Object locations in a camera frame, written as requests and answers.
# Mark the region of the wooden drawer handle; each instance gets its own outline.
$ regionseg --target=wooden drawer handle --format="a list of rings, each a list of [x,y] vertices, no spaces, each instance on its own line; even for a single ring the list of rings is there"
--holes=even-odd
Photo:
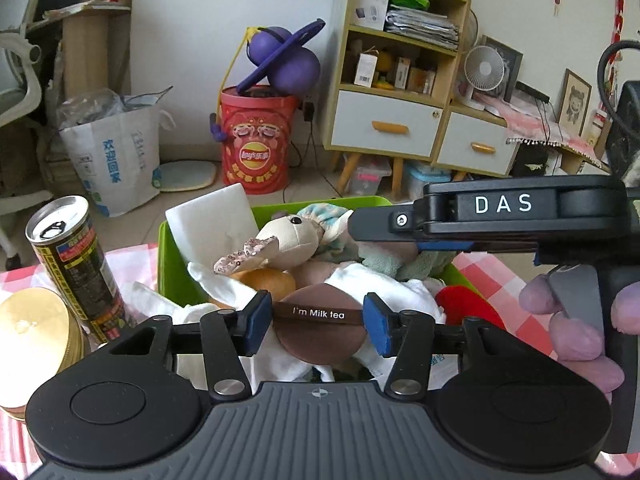
[[[495,153],[495,148],[493,146],[480,144],[480,142],[472,142],[471,149],[478,153],[486,153],[487,155],[493,155]]]
[[[374,130],[383,134],[408,134],[409,127],[404,124],[380,123],[379,121],[371,121]]]

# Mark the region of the person's hand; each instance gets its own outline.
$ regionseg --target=person's hand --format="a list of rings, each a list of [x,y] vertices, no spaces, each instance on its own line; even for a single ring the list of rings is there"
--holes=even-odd
[[[625,379],[622,369],[604,356],[603,336],[581,319],[569,319],[553,294],[546,274],[540,274],[522,289],[520,306],[532,314],[554,314],[549,336],[558,362],[610,394]],[[614,328],[640,335],[640,282],[623,288],[611,307]]]

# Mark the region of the stack of papers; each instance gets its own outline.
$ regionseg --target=stack of papers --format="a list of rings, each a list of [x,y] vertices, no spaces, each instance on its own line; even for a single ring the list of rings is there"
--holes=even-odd
[[[459,28],[440,14],[425,10],[389,6],[385,30],[444,48],[458,49]]]

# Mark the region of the metal bolt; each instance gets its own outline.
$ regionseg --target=metal bolt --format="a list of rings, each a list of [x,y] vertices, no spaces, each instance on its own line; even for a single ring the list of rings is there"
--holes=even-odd
[[[391,383],[391,391],[396,395],[415,395],[419,394],[421,389],[420,383],[413,379],[398,379]]]
[[[236,379],[223,379],[214,384],[213,389],[217,394],[231,396],[241,393],[244,390],[244,384]]]

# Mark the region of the lay's bucket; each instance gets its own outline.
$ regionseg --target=lay's bucket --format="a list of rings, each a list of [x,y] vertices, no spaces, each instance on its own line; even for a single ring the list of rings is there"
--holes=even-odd
[[[224,183],[240,182],[247,194],[273,193],[289,182],[287,150],[298,99],[272,93],[268,86],[255,86],[250,96],[238,95],[235,87],[220,95],[220,124],[227,136],[222,149]]]

